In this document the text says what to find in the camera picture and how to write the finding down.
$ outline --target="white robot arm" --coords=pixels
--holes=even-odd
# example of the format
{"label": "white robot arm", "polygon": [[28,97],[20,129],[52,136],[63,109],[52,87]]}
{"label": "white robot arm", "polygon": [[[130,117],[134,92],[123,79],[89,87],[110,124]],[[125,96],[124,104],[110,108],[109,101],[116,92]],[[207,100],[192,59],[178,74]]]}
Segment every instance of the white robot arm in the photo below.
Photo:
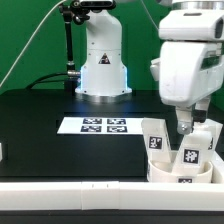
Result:
{"label": "white robot arm", "polygon": [[205,121],[210,94],[222,86],[223,20],[224,1],[173,0],[160,22],[166,41],[151,71],[159,73],[162,102],[176,107],[181,134],[191,133],[194,121]]}

